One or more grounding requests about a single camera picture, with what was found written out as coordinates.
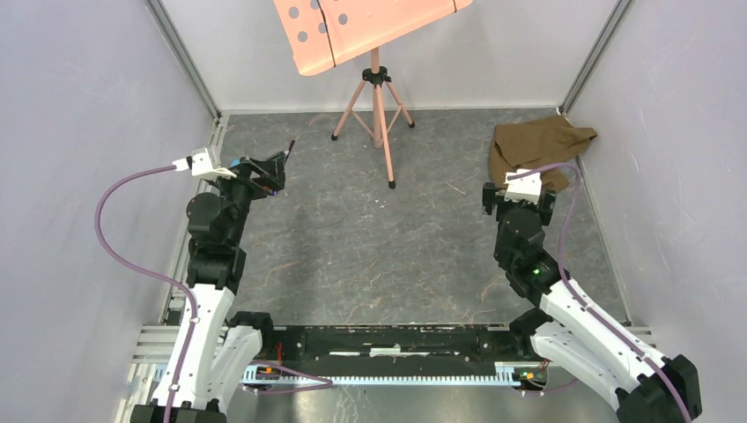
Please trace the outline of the brown cloth napkin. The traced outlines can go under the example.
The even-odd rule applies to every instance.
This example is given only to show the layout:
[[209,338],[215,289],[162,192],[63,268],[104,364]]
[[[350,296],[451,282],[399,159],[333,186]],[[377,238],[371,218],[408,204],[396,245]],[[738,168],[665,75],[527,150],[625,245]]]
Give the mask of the brown cloth napkin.
[[498,124],[489,150],[491,181],[504,186],[508,172],[574,160],[595,137],[594,129],[575,127],[562,115]]

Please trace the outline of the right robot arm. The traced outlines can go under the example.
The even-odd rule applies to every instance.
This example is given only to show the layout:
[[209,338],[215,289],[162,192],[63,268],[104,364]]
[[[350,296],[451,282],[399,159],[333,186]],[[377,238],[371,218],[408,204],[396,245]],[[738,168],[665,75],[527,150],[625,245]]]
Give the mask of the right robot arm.
[[511,353],[536,355],[592,389],[620,422],[692,422],[703,412],[699,375],[682,354],[669,358],[616,321],[544,248],[556,194],[529,196],[491,182],[484,212],[495,216],[493,257],[530,311],[510,324]]

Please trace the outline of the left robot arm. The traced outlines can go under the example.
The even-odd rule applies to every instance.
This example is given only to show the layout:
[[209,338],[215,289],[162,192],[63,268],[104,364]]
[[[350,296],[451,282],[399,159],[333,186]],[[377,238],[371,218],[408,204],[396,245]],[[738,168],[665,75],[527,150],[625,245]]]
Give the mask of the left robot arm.
[[254,201],[285,188],[285,149],[265,160],[242,157],[220,165],[210,147],[174,161],[214,190],[193,197],[186,208],[189,233],[185,306],[166,371],[148,404],[134,406],[132,422],[225,422],[234,390],[253,358],[277,347],[266,313],[232,306],[247,260],[240,241]]

